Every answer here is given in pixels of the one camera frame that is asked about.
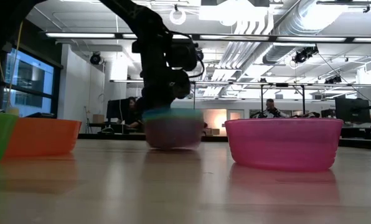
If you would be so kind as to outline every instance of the table surface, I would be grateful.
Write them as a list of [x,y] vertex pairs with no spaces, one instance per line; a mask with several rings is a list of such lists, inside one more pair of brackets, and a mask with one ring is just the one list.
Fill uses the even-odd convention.
[[294,173],[238,166],[227,143],[79,140],[71,155],[0,164],[2,223],[371,223],[371,151],[340,148],[331,170]]

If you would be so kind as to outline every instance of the ceiling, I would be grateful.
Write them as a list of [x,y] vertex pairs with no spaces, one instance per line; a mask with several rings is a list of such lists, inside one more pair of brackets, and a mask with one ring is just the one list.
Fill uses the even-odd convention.
[[[284,5],[274,10],[275,25],[279,24],[278,20],[296,1],[283,0]],[[169,19],[169,13],[172,11],[172,8],[173,6],[152,7],[153,10],[161,15],[165,25],[170,30],[188,34],[233,34],[236,30],[236,25],[224,26],[219,21],[199,20],[197,15],[198,7],[195,6],[183,7],[189,12],[186,13],[186,20],[181,25],[175,25]],[[318,35],[371,35],[371,11],[362,13],[363,9],[363,7],[350,7],[331,25],[320,31]],[[42,30],[50,32],[130,32],[124,21],[116,17],[107,7],[102,4],[91,4],[89,2],[48,0],[38,4],[27,16],[27,19]],[[107,45],[115,49],[115,46],[120,45],[131,60],[129,74],[132,77],[137,77],[141,71],[140,57],[138,54],[131,53],[132,41],[130,40],[77,40],[77,43],[71,43],[86,49],[90,49],[92,46],[106,47]],[[198,44],[204,52],[205,65],[212,63],[214,60],[218,62],[228,46],[226,41],[203,41]],[[294,64],[290,62],[291,54],[279,63],[281,66],[274,66],[269,70],[269,77],[266,74],[260,75],[270,79],[268,82],[292,82],[295,77],[308,77],[303,80],[308,81],[315,79],[319,75],[331,72],[332,68],[342,68],[342,75],[348,82],[352,82],[355,80],[355,68],[364,65],[364,62],[371,61],[370,44],[318,44],[317,46],[325,61],[316,55],[305,64],[294,69]],[[116,52],[113,50],[112,52],[102,52],[101,54],[109,60],[115,57]]]

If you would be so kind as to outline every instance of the air duct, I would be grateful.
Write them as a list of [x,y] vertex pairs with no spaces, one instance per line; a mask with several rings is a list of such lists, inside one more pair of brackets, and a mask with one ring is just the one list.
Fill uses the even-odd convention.
[[[347,9],[347,6],[326,6],[316,3],[317,0],[302,0],[274,29],[273,34],[316,35],[332,24]],[[266,52],[268,48],[270,50],[264,55],[254,54],[255,57],[249,58],[242,70],[246,71],[249,66],[257,63],[256,60],[259,58],[262,62],[258,63],[276,64],[295,49],[293,46],[274,46],[272,43],[264,43],[259,45],[255,53]]]

